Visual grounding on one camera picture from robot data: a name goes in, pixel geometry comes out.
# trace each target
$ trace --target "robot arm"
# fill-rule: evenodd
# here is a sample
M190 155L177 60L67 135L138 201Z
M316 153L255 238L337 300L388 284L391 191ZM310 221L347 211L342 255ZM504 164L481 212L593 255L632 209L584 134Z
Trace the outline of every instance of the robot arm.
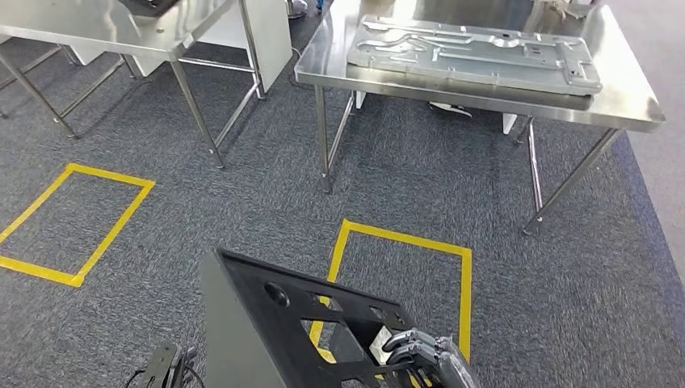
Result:
M448 337L435 339L411 329L390 337L383 351L391 353L387 364L413 361L427 376L437 376L439 382L435 383L443 388L482 388L471 366Z

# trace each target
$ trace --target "table top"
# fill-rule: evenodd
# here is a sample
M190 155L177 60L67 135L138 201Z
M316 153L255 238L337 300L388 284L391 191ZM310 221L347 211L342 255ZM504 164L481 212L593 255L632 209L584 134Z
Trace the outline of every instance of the table top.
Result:
M0 35L173 60L232 0L180 0L159 18L131 15L117 0L0 0Z
M503 28L585 39L603 84L594 96L556 95L347 64L365 15ZM606 5L562 18L531 0L338 0L295 67L298 82L422 99L579 124L652 132L666 120L614 15Z

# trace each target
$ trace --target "white panel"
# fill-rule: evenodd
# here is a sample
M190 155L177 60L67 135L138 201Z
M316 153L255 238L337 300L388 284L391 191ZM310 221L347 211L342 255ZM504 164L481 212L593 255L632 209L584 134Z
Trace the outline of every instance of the white panel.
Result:
M234 2L230 9L221 16L198 41L210 44L218 44L226 47L238 47L247 49L245 28L242 25L240 6Z
M508 135L511 131L511 127L514 126L516 122L517 115L511 115L510 113L502 114L502 131L505 135Z
M133 60L136 62L138 71L140 71L141 74L143 74L143 77L149 76L162 63L164 63L164 61L148 57L133 57Z
M357 109L361 109L362 104L364 103L364 99L366 98L366 92L365 91L356 91L356 94L357 94L357 96L355 98L355 101L356 101Z
M96 48L91 48L90 46L70 46L71 51L74 52L76 58L81 62L82 65L88 65L95 58L103 55L104 51L98 50Z
M264 90L268 91L292 57L285 1L248 0L247 14Z

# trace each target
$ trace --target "robot finger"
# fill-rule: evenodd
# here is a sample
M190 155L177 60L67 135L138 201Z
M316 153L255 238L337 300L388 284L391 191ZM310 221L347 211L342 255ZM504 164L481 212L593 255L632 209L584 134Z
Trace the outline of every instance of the robot finger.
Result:
M392 365L403 361L413 361L416 365L437 365L438 353L435 348L415 341L393 350L386 364Z
M431 337L430 335L424 333L423 331L420 331L416 328L413 328L411 330L403 331L401 333L397 333L396 335L393 335L388 339L388 341L385 342L383 345L383 352L391 352L392 350L402 346L409 344L411 342L421 342L425 345L428 345L430 347L435 346L435 338Z

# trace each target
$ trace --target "floor marking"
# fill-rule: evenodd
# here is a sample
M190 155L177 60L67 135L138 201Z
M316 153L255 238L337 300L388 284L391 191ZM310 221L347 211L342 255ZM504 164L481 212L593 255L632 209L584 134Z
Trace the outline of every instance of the floor marking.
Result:
M48 186L45 191L33 201L32 204L28 206L26 210L17 217L7 228L5 228L0 233L0 243L5 241L10 234L12 234L19 226L26 221L47 199L51 196L57 188L62 185L65 180L74 172L79 172L87 175L94 175L100 178L115 180L117 182L128 183L135 186L140 186L142 189L138 192L138 195L133 199L133 202L124 210L121 217L116 221L111 230L107 233L104 240L98 245L90 258L83 264L76 275L66 272L57 271L50 268L41 267L40 265L25 263L17 259L12 259L5 256L0 256L0 267L11 269L17 272L23 272L28 275L33 275L41 277L43 279L56 281L57 283L62 283L64 285L72 285L73 287L80 287L83 284L83 280L86 278L88 272L95 266L100 257L103 255L105 250L109 247L114 237L121 231L121 229L126 224L126 221L133 215L133 212L138 209L141 202L148 195L150 190L154 187L154 182L151 180L136 178L135 176L129 176L120 174L118 172L100 170L99 168L93 168L88 166L82 166L76 163L68 163L57 179Z
M338 278L338 271L340 271L340 263L343 261L343 251L347 244L347 238L350 232L358 232L361 234L368 234L370 236L385 238L388 240L398 241L417 247L429 248L435 251L441 251L452 255L457 255L461 258L461 287L460 287L460 307L459 307L459 349L464 354L466 361L471 355L471 250L457 245L448 244L446 242L439 242L430 240L429 238L412 236L394 232L391 230L376 228L359 224L357 222L342 220L340 231L338 232L338 240L335 243L333 254L331 255L330 268L328 271L328 281L335 283ZM321 303L328 306L328 298L321 297ZM319 340L321 340L321 330L323 330L323 322L316 321L312 323L312 328L309 330L309 339L314 346L318 347Z

